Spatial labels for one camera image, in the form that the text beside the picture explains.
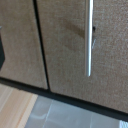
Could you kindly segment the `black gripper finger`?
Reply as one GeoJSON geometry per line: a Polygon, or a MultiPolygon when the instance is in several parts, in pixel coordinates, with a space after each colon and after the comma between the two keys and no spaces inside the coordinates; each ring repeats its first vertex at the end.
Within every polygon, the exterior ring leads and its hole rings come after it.
{"type": "Polygon", "coordinates": [[[2,28],[2,26],[0,26],[0,70],[5,61],[5,53],[4,53],[4,48],[3,48],[3,44],[2,44],[2,38],[1,38],[1,28],[2,28]]]}

